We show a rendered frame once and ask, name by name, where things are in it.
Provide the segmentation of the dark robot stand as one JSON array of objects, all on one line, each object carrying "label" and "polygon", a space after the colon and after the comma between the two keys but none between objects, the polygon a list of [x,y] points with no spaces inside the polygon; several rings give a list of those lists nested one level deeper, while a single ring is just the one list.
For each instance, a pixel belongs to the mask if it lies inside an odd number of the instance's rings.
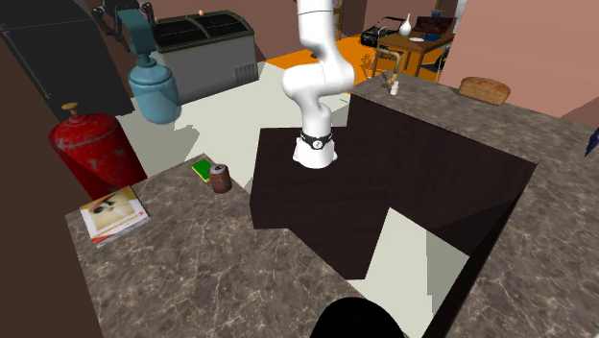
[{"label": "dark robot stand", "polygon": [[353,97],[332,131],[337,158],[308,169],[292,158],[297,128],[259,135],[251,193],[258,229],[290,229],[338,274],[363,278],[395,210],[467,256],[422,338],[446,338],[535,164]]}]

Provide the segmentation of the brown soda can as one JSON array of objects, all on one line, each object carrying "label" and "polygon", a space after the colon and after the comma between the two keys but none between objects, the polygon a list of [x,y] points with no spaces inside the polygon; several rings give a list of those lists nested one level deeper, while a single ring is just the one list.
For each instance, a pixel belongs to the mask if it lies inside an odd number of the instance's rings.
[{"label": "brown soda can", "polygon": [[215,163],[209,168],[208,175],[215,193],[224,194],[232,188],[228,167],[225,164]]}]

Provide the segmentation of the green and yellow sponge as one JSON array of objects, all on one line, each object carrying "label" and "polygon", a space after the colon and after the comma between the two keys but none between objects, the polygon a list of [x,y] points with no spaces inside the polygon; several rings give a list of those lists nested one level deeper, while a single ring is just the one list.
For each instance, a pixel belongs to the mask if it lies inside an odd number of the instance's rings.
[{"label": "green and yellow sponge", "polygon": [[210,182],[209,170],[212,164],[207,159],[202,159],[191,165],[192,170],[204,181]]}]

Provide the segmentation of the brass faucet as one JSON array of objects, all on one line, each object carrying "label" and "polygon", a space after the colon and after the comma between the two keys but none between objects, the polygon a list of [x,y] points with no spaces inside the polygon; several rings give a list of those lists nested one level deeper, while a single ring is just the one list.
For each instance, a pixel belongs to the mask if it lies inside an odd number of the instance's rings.
[{"label": "brass faucet", "polygon": [[384,82],[384,85],[386,87],[391,88],[394,85],[394,83],[396,82],[397,75],[400,70],[402,55],[400,53],[398,53],[397,51],[378,47],[375,51],[374,58],[372,60],[371,75],[373,77],[375,76],[375,73],[377,72],[377,64],[378,64],[378,60],[380,59],[381,55],[385,55],[395,62],[391,76],[389,78],[387,78]]}]

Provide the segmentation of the grey chest freezer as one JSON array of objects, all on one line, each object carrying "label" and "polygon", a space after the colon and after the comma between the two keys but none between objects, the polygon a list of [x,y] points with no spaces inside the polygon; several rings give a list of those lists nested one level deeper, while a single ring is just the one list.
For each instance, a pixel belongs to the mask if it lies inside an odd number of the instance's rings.
[{"label": "grey chest freezer", "polygon": [[172,70],[183,105],[259,79],[254,30],[235,12],[160,19],[153,34],[152,57]]}]

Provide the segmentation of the black round object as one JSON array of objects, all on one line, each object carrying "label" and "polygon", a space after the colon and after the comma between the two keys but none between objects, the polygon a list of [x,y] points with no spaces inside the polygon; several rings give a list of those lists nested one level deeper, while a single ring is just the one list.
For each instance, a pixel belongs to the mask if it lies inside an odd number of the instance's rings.
[{"label": "black round object", "polygon": [[309,338],[405,338],[395,319],[375,302],[346,297],[328,305]]}]

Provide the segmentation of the teal water dispenser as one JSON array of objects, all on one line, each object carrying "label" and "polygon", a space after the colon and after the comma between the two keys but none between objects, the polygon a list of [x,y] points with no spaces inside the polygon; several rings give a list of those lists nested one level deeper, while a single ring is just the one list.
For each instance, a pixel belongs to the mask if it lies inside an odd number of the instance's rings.
[{"label": "teal water dispenser", "polygon": [[180,97],[172,70],[159,64],[151,54],[156,50],[153,31],[138,9],[116,12],[131,38],[136,54],[135,67],[128,81],[141,114],[154,124],[169,124],[180,117]]}]

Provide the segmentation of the wooden desk with items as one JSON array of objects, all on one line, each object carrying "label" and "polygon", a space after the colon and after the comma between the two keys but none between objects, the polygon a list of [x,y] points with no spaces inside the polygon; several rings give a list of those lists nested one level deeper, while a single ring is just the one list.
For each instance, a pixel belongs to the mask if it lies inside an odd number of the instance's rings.
[{"label": "wooden desk with items", "polygon": [[453,41],[455,34],[452,32],[452,26],[455,21],[453,17],[419,16],[408,36],[402,36],[399,30],[372,26],[360,35],[360,43],[375,49],[401,51],[405,55],[404,70],[411,63],[411,56],[419,54],[418,60],[413,61],[414,76],[418,77],[424,56]]}]

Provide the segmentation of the spiral-bound book with pale cover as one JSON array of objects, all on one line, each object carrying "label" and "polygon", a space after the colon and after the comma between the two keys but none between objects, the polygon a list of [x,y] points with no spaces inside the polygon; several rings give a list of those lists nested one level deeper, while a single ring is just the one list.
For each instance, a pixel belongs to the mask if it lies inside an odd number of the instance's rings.
[{"label": "spiral-bound book with pale cover", "polygon": [[151,220],[130,186],[81,206],[80,212],[96,248],[105,246]]}]

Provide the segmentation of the loaf of brown bread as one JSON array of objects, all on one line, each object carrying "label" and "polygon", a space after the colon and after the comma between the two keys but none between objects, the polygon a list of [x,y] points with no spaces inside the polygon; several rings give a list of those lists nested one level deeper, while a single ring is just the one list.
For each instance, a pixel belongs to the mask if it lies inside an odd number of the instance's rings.
[{"label": "loaf of brown bread", "polygon": [[510,96],[511,89],[507,85],[493,79],[466,77],[462,79],[458,93],[471,99],[500,106]]}]

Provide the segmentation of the red gas cylinder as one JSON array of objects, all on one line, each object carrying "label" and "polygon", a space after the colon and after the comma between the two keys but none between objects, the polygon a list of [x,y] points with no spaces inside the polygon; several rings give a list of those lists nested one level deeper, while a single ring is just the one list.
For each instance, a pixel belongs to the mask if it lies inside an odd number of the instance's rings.
[{"label": "red gas cylinder", "polygon": [[50,131],[48,140],[91,199],[147,178],[116,117],[79,113],[75,102],[61,108],[70,115]]}]

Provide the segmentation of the black refrigerator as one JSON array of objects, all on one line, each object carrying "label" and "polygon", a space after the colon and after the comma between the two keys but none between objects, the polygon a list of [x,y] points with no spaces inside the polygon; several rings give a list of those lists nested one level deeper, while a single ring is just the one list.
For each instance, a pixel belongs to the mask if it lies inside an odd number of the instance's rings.
[{"label": "black refrigerator", "polygon": [[61,108],[113,116],[133,105],[85,0],[0,0],[0,39],[59,121]]}]

